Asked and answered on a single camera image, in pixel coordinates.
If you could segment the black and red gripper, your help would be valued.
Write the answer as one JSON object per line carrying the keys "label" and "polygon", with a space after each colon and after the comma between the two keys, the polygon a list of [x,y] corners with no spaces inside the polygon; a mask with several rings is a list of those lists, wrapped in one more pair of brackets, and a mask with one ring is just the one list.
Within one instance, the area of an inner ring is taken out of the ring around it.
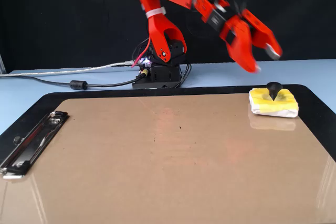
{"label": "black and red gripper", "polygon": [[237,15],[233,17],[233,9],[230,7],[202,7],[201,10],[204,22],[220,33],[219,36],[225,42],[229,56],[247,72],[259,71],[253,57],[252,43],[258,48],[263,48],[273,60],[279,60],[282,56],[282,48],[273,32],[249,10],[244,9],[242,15],[250,28]]}

